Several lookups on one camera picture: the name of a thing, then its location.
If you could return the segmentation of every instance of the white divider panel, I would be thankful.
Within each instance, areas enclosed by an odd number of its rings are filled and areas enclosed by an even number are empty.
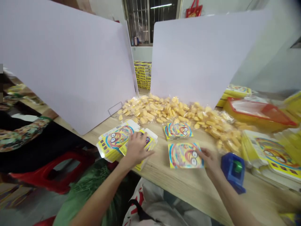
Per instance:
[[[157,22],[151,92],[215,107],[270,16],[248,11]]]
[[[0,62],[80,134],[136,95],[122,24],[48,0],[2,0],[0,21]]]

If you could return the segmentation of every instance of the person's right hand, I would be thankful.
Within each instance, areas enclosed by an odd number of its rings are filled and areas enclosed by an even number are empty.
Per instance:
[[[55,118],[58,117],[58,114],[55,113],[52,109],[48,108],[46,111],[44,111],[42,116],[47,117],[47,118],[51,118],[52,120],[54,120]]]
[[[196,150],[200,158],[202,158],[206,165],[206,173],[210,180],[223,175],[223,172],[220,168],[219,161],[215,153],[209,151],[206,148],[201,148],[202,151]]]
[[[119,164],[124,165],[127,169],[132,169],[142,160],[155,153],[153,150],[145,150],[147,133],[135,132],[128,141],[128,150]]]

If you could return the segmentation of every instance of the red handbag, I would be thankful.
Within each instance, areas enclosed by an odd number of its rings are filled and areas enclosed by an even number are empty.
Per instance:
[[[194,3],[195,3],[195,0],[193,1],[191,8],[186,9],[186,18],[197,17],[197,16],[201,15],[203,5],[199,6],[198,0],[197,0],[197,6],[194,8]]]

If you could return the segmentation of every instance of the red stool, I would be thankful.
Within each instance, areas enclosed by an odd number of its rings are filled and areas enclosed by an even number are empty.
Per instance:
[[[48,176],[53,168],[57,164],[67,159],[77,160],[80,162],[80,164],[72,172],[68,173],[68,175],[63,180],[49,180]],[[44,187],[49,191],[54,191],[59,194],[65,194],[70,190],[69,184],[71,182],[74,182],[89,166],[94,163],[94,161],[94,157],[87,156],[83,152],[78,153],[69,151],[34,172],[24,174],[10,173],[10,175],[13,178],[32,184],[34,186]]]
[[[34,226],[52,226],[54,223],[56,216],[53,216],[51,218],[48,218],[46,220],[40,221],[36,224],[34,224]]]

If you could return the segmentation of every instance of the patterned shirt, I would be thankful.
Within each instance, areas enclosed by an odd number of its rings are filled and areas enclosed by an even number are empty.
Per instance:
[[[22,96],[18,94],[5,96],[0,103],[0,110],[8,111],[21,99]],[[14,131],[0,129],[0,152],[13,151],[25,145],[40,135],[50,122],[50,118],[41,116],[33,123]]]

